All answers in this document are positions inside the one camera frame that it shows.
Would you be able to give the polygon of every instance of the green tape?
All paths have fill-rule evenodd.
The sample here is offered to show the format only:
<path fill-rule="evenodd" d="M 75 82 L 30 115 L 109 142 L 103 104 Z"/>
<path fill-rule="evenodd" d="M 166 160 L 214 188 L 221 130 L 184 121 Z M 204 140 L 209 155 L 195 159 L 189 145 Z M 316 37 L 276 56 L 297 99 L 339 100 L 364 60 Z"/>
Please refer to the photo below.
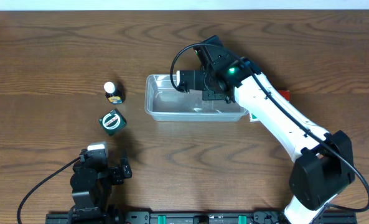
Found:
<path fill-rule="evenodd" d="M 246 224 L 246 216 L 245 215 L 239 215 L 238 216 L 238 224 Z"/>
<path fill-rule="evenodd" d="M 158 224 L 166 224 L 166 216 L 159 215 L 158 216 Z"/>

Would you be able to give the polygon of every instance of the white wall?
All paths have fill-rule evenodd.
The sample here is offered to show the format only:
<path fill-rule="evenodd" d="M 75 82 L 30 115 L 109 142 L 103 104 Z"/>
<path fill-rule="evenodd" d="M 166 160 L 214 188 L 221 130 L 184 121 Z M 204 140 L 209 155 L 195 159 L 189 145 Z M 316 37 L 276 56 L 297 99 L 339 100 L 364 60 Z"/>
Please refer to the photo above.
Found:
<path fill-rule="evenodd" d="M 369 0 L 0 0 L 0 11 L 369 9 Z"/>

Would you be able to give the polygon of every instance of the bottle label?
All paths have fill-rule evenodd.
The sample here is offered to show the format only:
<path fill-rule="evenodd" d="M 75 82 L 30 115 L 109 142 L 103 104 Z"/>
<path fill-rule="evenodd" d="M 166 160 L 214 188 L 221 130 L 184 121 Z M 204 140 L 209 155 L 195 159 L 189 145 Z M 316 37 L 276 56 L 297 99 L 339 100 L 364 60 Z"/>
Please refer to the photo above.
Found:
<path fill-rule="evenodd" d="M 122 100 L 119 96 L 111 96 L 108 97 L 108 100 L 112 103 L 112 104 L 119 104 L 122 103 Z"/>

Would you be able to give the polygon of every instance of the wooden table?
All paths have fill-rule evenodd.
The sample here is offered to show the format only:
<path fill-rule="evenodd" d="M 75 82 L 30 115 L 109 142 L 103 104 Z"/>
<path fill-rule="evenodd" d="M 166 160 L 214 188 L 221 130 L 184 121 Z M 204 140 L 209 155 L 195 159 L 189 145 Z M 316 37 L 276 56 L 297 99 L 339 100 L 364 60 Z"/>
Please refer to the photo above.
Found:
<path fill-rule="evenodd" d="M 284 208 L 292 162 L 260 123 L 156 122 L 144 111 L 146 77 L 167 73 L 183 47 L 213 34 L 291 91 L 308 118 L 352 139 L 369 181 L 369 11 L 0 12 L 0 223 L 43 178 L 107 141 L 126 149 L 133 178 L 112 202 L 162 210 Z M 197 68 L 193 52 L 177 68 Z M 103 84 L 120 80 L 128 126 L 112 137 L 98 118 L 113 105 Z M 41 186 L 22 211 L 44 223 L 73 205 L 71 168 Z M 362 207 L 359 180 L 335 203 Z M 358 215 L 369 223 L 369 211 Z"/>

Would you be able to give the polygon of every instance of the tabletop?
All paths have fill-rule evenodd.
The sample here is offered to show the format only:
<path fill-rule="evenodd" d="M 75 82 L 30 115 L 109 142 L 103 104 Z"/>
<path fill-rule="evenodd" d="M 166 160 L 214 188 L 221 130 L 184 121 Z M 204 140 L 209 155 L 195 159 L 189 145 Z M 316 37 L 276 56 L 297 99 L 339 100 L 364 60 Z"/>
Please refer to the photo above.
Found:
<path fill-rule="evenodd" d="M 347 133 L 369 182 L 369 11 L 0 12 L 0 223 L 15 223 L 34 185 L 98 141 L 111 160 L 128 152 L 133 178 L 111 194 L 123 208 L 283 209 L 292 162 L 261 123 L 154 121 L 144 110 L 147 76 L 168 73 L 180 49 L 213 34 L 309 119 Z M 177 69 L 198 66 L 187 52 Z M 126 89 L 117 109 L 128 122 L 111 137 L 98 123 L 114 108 L 110 80 Z M 72 174 L 41 186 L 22 221 L 68 211 Z M 360 208 L 367 195 L 356 180 L 334 202 Z M 369 223 L 369 211 L 357 216 Z"/>

